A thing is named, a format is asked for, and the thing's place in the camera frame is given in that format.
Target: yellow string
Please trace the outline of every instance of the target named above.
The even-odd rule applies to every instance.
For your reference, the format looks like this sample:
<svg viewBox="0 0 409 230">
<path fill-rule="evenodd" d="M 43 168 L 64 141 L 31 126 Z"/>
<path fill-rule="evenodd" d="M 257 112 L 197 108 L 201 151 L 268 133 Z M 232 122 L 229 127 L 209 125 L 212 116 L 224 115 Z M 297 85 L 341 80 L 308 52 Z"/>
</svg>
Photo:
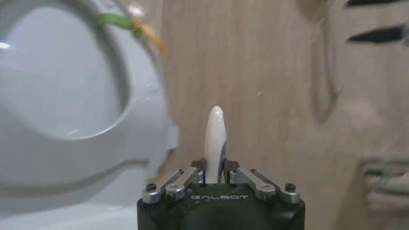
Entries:
<svg viewBox="0 0 409 230">
<path fill-rule="evenodd" d="M 161 55 L 167 54 L 169 49 L 164 41 L 161 40 L 159 34 L 155 32 L 153 28 L 148 26 L 140 19 L 135 20 L 135 28 L 140 28 L 140 30 L 143 31 L 143 34 L 148 37 L 151 42 L 155 44 L 159 50 L 159 53 Z"/>
</svg>

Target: screw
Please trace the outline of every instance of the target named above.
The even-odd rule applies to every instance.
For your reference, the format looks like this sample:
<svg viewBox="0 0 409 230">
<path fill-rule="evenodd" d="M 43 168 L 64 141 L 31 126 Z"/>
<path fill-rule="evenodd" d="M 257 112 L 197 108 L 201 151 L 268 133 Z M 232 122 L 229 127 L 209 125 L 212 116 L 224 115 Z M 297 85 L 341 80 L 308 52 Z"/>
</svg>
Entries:
<svg viewBox="0 0 409 230">
<path fill-rule="evenodd" d="M 285 191 L 293 193 L 296 191 L 296 185 L 292 183 L 285 184 Z"/>
<path fill-rule="evenodd" d="M 156 190 L 156 184 L 147 184 L 147 192 Z"/>
</svg>

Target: white ceramic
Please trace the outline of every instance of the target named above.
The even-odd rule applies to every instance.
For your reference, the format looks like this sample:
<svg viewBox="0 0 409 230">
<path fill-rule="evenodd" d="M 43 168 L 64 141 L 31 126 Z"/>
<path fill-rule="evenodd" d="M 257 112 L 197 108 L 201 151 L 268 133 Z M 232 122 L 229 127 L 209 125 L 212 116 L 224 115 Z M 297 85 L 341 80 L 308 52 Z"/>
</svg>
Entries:
<svg viewBox="0 0 409 230">
<path fill-rule="evenodd" d="M 135 229 L 177 143 L 161 73 L 112 0 L 0 0 L 0 230 Z"/>
<path fill-rule="evenodd" d="M 221 163 L 225 158 L 227 133 L 224 126 L 223 110 L 215 106 L 205 127 L 204 158 L 205 182 L 220 183 Z"/>
</svg>

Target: toilet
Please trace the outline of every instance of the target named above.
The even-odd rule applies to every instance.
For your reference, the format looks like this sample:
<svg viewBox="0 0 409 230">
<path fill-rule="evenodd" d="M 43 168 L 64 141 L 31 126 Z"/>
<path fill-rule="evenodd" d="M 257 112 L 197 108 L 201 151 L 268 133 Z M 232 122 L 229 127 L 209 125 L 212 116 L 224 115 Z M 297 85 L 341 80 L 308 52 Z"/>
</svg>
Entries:
<svg viewBox="0 0 409 230">
<path fill-rule="evenodd" d="M 160 65 L 100 13 L 115 0 L 0 0 L 0 230 L 135 230 L 177 145 Z"/>
</svg>

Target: white elongated object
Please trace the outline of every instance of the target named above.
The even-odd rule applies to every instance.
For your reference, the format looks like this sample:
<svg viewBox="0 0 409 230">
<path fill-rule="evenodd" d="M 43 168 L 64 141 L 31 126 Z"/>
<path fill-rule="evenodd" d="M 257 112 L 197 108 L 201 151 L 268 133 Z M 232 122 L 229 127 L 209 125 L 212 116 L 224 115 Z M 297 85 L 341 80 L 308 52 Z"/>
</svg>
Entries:
<svg viewBox="0 0 409 230">
<path fill-rule="evenodd" d="M 225 126 L 223 110 L 215 106 L 209 115 L 205 128 L 204 158 L 207 163 L 205 182 L 208 184 L 220 182 L 221 163 L 225 152 Z"/>
</svg>

